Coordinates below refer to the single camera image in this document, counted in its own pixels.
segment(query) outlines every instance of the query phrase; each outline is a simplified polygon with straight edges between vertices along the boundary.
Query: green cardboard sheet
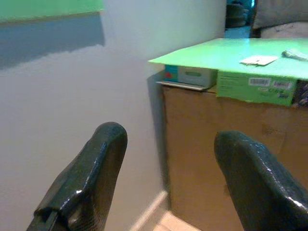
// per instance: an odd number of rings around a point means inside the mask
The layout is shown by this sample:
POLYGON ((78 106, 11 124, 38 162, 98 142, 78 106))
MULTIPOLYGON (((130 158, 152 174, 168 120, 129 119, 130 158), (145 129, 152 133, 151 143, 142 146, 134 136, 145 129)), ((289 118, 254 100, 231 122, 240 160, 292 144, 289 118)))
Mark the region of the green cardboard sheet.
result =
POLYGON ((103 0, 0 0, 0 23, 94 13, 103 0))
POLYGON ((308 79, 308 62, 282 57, 281 53, 286 49, 297 49, 302 53, 308 53, 308 39, 219 38, 172 52, 150 62, 235 73, 308 79), (279 59, 267 66, 239 63, 242 59, 253 55, 274 55, 279 59))

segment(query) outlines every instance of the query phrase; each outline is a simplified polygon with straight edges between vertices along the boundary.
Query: wooden floor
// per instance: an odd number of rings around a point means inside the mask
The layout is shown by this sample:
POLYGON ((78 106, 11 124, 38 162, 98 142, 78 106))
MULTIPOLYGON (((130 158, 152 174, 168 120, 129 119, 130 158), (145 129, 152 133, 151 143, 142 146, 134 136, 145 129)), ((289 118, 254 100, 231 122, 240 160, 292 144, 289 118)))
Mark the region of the wooden floor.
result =
POLYGON ((154 231, 200 231, 167 212, 154 231))

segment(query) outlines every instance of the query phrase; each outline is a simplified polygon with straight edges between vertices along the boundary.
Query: brown cardboard box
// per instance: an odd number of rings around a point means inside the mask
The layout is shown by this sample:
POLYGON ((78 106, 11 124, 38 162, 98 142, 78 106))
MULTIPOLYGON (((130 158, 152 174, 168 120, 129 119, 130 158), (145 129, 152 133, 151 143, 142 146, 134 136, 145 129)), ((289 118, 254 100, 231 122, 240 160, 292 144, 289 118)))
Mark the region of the brown cardboard box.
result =
POLYGON ((263 142, 308 188, 308 109, 216 98, 163 86, 172 212, 203 231, 242 231, 216 163, 214 137, 239 130, 263 142))

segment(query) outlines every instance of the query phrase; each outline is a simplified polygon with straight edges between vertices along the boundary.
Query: white label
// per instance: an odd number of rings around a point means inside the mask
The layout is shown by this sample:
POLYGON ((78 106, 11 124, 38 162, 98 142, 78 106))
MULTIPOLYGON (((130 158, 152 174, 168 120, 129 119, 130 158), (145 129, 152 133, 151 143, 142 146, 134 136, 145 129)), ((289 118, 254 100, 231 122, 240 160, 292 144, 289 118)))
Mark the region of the white label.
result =
POLYGON ((273 86, 280 89, 290 89, 292 87, 292 82, 287 81, 274 81, 273 86))
POLYGON ((249 85, 250 86, 262 86, 269 87, 271 78, 250 78, 249 85))

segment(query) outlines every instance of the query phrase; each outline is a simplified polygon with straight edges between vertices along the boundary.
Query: green box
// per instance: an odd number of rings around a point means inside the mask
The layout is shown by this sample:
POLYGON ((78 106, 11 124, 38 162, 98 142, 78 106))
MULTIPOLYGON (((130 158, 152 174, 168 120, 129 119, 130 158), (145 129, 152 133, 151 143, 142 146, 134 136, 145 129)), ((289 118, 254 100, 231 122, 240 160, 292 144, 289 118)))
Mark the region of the green box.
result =
POLYGON ((291 77, 218 72, 217 97, 291 106, 295 88, 291 77))

